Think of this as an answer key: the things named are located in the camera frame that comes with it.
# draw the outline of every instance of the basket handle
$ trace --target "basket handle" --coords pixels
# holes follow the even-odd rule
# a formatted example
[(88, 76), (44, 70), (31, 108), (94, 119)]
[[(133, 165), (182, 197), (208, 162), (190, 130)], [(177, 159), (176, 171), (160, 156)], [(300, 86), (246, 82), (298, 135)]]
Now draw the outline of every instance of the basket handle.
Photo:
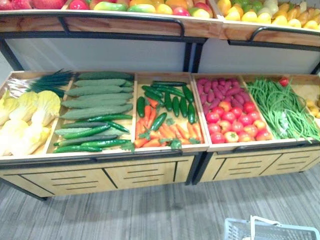
[(266, 224), (270, 224), (270, 225), (280, 225), (280, 222), (278, 221), (272, 221), (260, 216), (250, 216), (250, 228), (251, 228), (251, 240), (255, 240), (255, 236), (256, 236), (256, 226), (255, 226), (255, 220), (258, 220), (260, 222), (264, 222)]

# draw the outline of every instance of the red apple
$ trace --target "red apple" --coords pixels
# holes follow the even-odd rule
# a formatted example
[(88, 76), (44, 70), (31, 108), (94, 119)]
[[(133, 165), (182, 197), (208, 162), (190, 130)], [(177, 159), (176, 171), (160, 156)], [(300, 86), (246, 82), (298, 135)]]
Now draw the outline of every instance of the red apple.
[(200, 8), (200, 9), (206, 10), (209, 13), (210, 18), (213, 18), (214, 13), (212, 12), (212, 10), (209, 7), (209, 5), (207, 5), (207, 4), (203, 3), (203, 2), (197, 2), (194, 6), (196, 8)]
[(178, 6), (178, 7), (175, 7), (173, 9), (173, 15), (178, 15), (178, 16), (185, 16), (185, 17), (190, 17), (190, 13), (188, 12), (187, 9), (181, 7), (181, 6)]

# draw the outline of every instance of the mango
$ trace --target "mango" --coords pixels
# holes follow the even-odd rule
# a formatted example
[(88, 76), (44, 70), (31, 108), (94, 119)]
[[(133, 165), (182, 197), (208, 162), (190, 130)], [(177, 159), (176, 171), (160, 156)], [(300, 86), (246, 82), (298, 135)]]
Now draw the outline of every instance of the mango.
[(128, 8), (128, 12), (155, 14), (156, 8), (151, 4), (138, 4)]

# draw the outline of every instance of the apple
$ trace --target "apple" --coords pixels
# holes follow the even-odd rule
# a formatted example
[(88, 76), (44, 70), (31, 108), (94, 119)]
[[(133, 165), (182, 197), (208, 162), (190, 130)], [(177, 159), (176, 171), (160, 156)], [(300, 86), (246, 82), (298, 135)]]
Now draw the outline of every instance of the apple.
[(231, 123), (226, 120), (219, 121), (218, 124), (221, 127), (222, 134), (225, 134), (226, 132), (230, 132), (232, 129)]
[(178, 6), (178, 7), (175, 7), (173, 9), (173, 15), (178, 15), (178, 16), (185, 16), (185, 17), (190, 17), (190, 13), (188, 12), (187, 9), (181, 7), (181, 6)]
[(212, 12), (212, 10), (211, 10), (211, 8), (209, 7), (208, 4), (203, 3), (203, 2), (197, 2), (194, 6), (196, 8), (200, 8), (200, 9), (206, 10), (209, 13), (210, 18), (214, 17), (214, 13)]

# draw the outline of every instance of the green cucumber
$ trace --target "green cucumber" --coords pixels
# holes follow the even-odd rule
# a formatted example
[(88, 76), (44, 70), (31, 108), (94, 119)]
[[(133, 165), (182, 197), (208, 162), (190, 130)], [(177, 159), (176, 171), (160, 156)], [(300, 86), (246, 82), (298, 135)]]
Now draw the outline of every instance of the green cucumber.
[(172, 100), (172, 108), (173, 108), (174, 115), (176, 117), (179, 117), (180, 106), (179, 106), (179, 99), (177, 96), (175, 96)]
[(168, 112), (172, 110), (172, 101), (171, 101), (169, 92), (166, 92), (164, 94), (164, 106)]
[(140, 116), (140, 118), (143, 118), (145, 116), (145, 98), (143, 96), (140, 96), (138, 100), (136, 101), (136, 110)]
[(153, 93), (153, 94), (155, 94), (155, 95), (158, 95), (159, 98), (163, 98), (163, 97), (164, 97), (164, 95), (162, 94), (162, 92), (158, 91), (158, 90), (155, 89), (154, 87), (143, 85), (141, 88), (142, 88), (143, 90), (145, 90), (145, 91), (148, 91), (148, 92), (150, 92), (150, 93)]
[(180, 99), (180, 111), (184, 118), (188, 116), (187, 100), (185, 97), (181, 97)]
[(195, 101), (194, 94), (186, 85), (182, 86), (182, 91), (189, 103), (193, 103)]

